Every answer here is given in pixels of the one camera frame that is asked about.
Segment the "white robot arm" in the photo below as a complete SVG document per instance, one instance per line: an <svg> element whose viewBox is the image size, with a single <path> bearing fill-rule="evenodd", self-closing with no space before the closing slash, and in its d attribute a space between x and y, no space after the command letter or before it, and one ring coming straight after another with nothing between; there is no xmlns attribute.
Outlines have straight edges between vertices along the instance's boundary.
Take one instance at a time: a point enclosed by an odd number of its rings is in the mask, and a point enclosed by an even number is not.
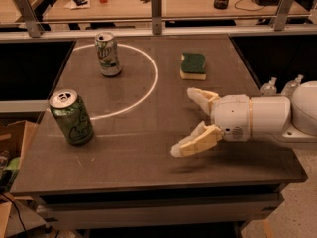
<svg viewBox="0 0 317 238"><path fill-rule="evenodd" d="M284 95L249 97L219 96L212 91L189 88L188 97L210 116L192 133L172 146L171 154L186 157L209 150L219 141L271 141L283 147L311 150L317 145L317 82L297 86Z"/></svg>

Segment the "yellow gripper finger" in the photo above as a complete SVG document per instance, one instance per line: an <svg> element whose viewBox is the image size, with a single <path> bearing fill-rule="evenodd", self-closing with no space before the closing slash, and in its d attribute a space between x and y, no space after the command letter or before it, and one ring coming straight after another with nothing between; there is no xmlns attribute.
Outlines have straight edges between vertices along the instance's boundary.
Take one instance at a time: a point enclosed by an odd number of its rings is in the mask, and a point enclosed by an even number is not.
<svg viewBox="0 0 317 238"><path fill-rule="evenodd" d="M192 133L171 147L174 157L187 157L211 149L223 139L221 129L216 125L199 123Z"/></svg>
<svg viewBox="0 0 317 238"><path fill-rule="evenodd" d="M215 101L220 99L216 92L206 91L199 88L188 88L188 97L200 106L200 108L207 114L211 114L212 105Z"/></svg>

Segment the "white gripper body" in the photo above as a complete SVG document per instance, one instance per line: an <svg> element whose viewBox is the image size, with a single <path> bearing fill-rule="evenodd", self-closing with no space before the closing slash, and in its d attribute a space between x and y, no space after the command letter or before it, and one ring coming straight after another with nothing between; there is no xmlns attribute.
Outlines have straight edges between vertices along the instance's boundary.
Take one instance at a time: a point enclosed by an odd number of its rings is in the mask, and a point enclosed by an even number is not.
<svg viewBox="0 0 317 238"><path fill-rule="evenodd" d="M228 142L245 142L251 138L250 98L227 95L212 104L211 121Z"/></svg>

